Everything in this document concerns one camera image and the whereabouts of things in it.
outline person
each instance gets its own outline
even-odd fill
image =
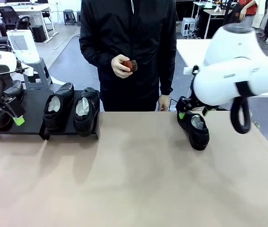
[[[239,0],[239,4],[243,6],[239,16],[240,22],[251,27],[258,9],[256,0]]]
[[[82,0],[79,43],[98,69],[105,111],[155,111],[158,101],[159,111],[168,110],[176,55],[174,0]],[[137,62],[137,71],[122,65],[128,60]]]

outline beige tabletop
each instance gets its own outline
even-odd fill
[[[268,227],[268,142],[206,116],[191,148],[176,113],[101,113],[95,137],[0,136],[0,227]]]

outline black shoe rack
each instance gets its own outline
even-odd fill
[[[80,97],[82,91],[74,91],[74,102],[70,110],[65,127],[60,131],[48,131],[43,124],[43,110],[49,96],[53,94],[51,90],[25,90],[24,98],[21,102],[25,109],[25,122],[17,126],[14,122],[7,131],[0,131],[0,134],[6,135],[39,135],[43,140],[49,140],[51,135],[78,135],[74,129],[73,116],[75,111],[75,102]],[[99,139],[99,114],[95,117],[94,129],[92,135]]]
[[[46,140],[49,140],[50,136],[78,135],[78,133],[75,131],[74,128],[73,118],[76,109],[76,101],[81,96],[81,93],[82,91],[74,91],[73,106],[72,109],[70,110],[68,120],[66,121],[66,125],[63,127],[63,129],[59,131],[49,131],[45,129],[44,137]],[[94,129],[92,135],[95,135],[96,138],[99,139],[99,113],[97,114],[94,120]]]
[[[17,126],[14,122],[7,131],[0,131],[0,134],[6,135],[39,135],[43,140],[45,126],[43,125],[43,110],[51,90],[24,90],[24,98],[21,102],[25,109],[25,122]]]

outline black chair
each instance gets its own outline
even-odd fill
[[[48,0],[38,0],[37,3],[38,4],[49,4],[49,1]],[[48,18],[50,20],[50,22],[52,23],[49,11],[43,11],[42,14],[43,14],[43,18]]]
[[[12,52],[12,49],[7,44],[0,44],[0,51]]]
[[[27,30],[31,25],[29,17],[19,18],[11,6],[1,6],[0,14],[2,16],[1,20],[6,31],[14,29]],[[0,44],[7,44],[7,42],[8,37],[0,37]]]
[[[2,22],[6,30],[27,30],[30,26],[30,18],[19,18],[11,6],[0,6],[0,14],[2,16]]]

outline black leather shoe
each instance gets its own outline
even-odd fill
[[[8,131],[13,125],[12,117],[0,110],[0,131]]]
[[[191,123],[191,120],[195,115],[199,115],[200,120],[203,122],[202,129],[196,128]],[[188,133],[191,146],[196,150],[204,150],[209,142],[209,132],[204,118],[197,113],[177,112],[177,120],[179,125]]]
[[[20,80],[14,80],[13,86],[4,91],[5,97],[16,97],[20,102],[24,97],[24,87]]]
[[[49,103],[52,98],[57,96],[60,101],[60,109],[58,112],[48,111]],[[69,117],[69,111],[74,101],[74,86],[72,83],[62,85],[55,94],[50,95],[43,111],[43,122],[45,127],[50,131],[62,129]]]
[[[80,136],[89,136],[92,134],[94,129],[94,120],[100,109],[99,91],[92,87],[87,87],[82,91],[81,96],[79,99],[77,99],[75,106],[78,105],[78,102],[82,100],[82,98],[86,98],[88,100],[89,112],[87,115],[78,116],[75,108],[73,121],[74,128]]]

